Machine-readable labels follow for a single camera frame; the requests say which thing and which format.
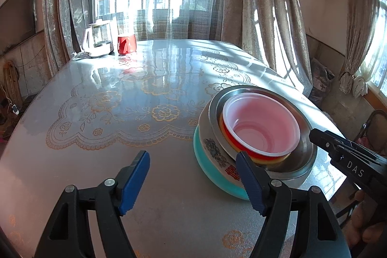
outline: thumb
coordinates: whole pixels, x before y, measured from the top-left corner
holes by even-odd
[[[385,225],[385,222],[380,222],[366,228],[363,232],[363,241],[371,244],[376,243],[379,240]]]

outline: stainless steel bowl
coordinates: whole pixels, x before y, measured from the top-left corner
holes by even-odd
[[[260,93],[277,100],[283,104],[297,120],[301,134],[297,148],[283,162],[263,167],[266,169],[271,178],[292,181],[294,182],[291,185],[293,187],[301,185],[312,170],[313,163],[317,156],[317,147],[309,141],[309,132],[312,130],[312,126],[304,114],[302,114],[294,104],[282,96],[263,88],[247,85],[233,86],[220,91],[212,99],[208,110],[208,118],[219,144],[231,158],[236,158],[237,152],[224,138],[218,125],[218,119],[222,113],[225,102],[232,96],[243,92]]]

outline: plastic bowl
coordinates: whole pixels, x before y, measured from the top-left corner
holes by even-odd
[[[261,155],[258,153],[255,153],[244,146],[242,146],[233,136],[230,134],[230,132],[227,130],[226,126],[224,125],[223,121],[223,115],[220,115],[219,117],[219,128],[222,132],[224,138],[227,140],[227,142],[230,144],[230,146],[233,147],[233,149],[237,152],[240,151],[246,151],[247,154],[250,156],[251,160],[260,165],[272,165],[277,164],[285,160],[290,154],[284,155],[283,157],[267,157],[265,155]]]
[[[282,157],[299,143],[299,126],[281,103],[257,93],[229,98],[223,120],[230,134],[245,148],[266,157]]]

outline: chair backrest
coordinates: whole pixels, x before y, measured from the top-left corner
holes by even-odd
[[[365,136],[372,149],[380,155],[386,155],[387,145],[387,114],[382,110],[371,113],[365,126]]]

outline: gray curtain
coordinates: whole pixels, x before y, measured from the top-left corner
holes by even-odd
[[[83,30],[90,23],[88,0],[43,0],[48,65],[54,76],[80,51]]]
[[[340,90],[345,94],[351,92],[353,75],[370,48],[379,4],[379,0],[348,0],[347,48],[344,72],[340,79]]]
[[[312,75],[298,0],[224,0],[221,40],[277,71],[304,95]]]

